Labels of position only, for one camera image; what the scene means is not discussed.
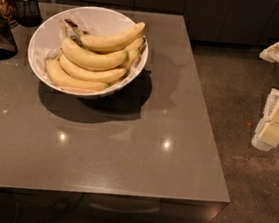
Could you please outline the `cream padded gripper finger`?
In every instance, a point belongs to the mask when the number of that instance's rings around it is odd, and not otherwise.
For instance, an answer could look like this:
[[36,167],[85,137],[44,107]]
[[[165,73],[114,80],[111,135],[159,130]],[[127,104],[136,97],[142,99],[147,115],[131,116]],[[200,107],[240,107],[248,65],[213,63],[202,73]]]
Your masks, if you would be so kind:
[[263,110],[252,137],[252,145],[261,151],[271,151],[279,145],[279,90],[268,94]]

